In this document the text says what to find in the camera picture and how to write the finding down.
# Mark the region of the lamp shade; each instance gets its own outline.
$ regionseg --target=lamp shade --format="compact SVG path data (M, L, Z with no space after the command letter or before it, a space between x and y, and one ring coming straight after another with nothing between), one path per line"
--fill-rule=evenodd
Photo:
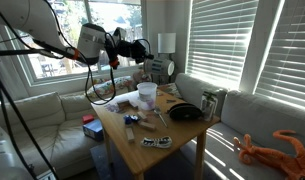
M158 53L175 53L176 33L158 34Z
M171 76L174 71L174 62L168 59L145 60L143 68L148 74Z

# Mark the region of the white couch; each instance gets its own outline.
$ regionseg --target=white couch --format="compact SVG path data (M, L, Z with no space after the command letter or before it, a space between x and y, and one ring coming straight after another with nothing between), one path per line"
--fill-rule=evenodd
M237 137L243 142L244 134L251 135L253 144L260 147L278 149L293 156L294 148L289 142L275 139L272 133L281 129L292 129L297 132L298 138L305 146L305 111L252 94L228 91L195 79L186 74L179 74L175 84L187 102L200 106L200 98L204 90L217 92L221 112L221 122L215 124L207 131L205 172L208 179L250 179L250 180L284 180L286 174L257 161L252 165L245 165L238 159L239 150L234 147L233 138ZM195 152L193 141L182 147L191 162Z
M117 94L125 92L128 92L128 88L118 90ZM18 100L15 104L61 179L94 167L90 148L99 142L84 135L82 116L96 113L84 95L59 96L52 92ZM8 104L6 107L16 142L25 160L35 167L37 175L47 171L47 165L13 109ZM1 108L0 126L7 131Z

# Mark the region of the window blinds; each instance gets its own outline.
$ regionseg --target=window blinds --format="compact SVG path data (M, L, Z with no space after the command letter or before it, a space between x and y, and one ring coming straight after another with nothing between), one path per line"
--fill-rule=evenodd
M186 73L238 88L257 0L194 0Z
M285 1L255 94L305 107L305 0Z

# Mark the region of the red box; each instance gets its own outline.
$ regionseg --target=red box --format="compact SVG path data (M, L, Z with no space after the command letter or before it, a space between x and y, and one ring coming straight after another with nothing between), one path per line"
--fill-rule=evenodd
M82 117L83 124L87 124L93 120L94 120L94 117L92 114L88 114L88 115L85 115Z

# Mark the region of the white bucket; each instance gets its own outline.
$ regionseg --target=white bucket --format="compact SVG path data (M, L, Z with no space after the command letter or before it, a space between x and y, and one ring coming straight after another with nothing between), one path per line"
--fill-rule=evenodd
M139 91L139 108L143 110L152 110L155 108L157 84L152 82L143 82L137 85Z
M168 59L145 60L143 68L146 73L172 75L174 71L174 62Z

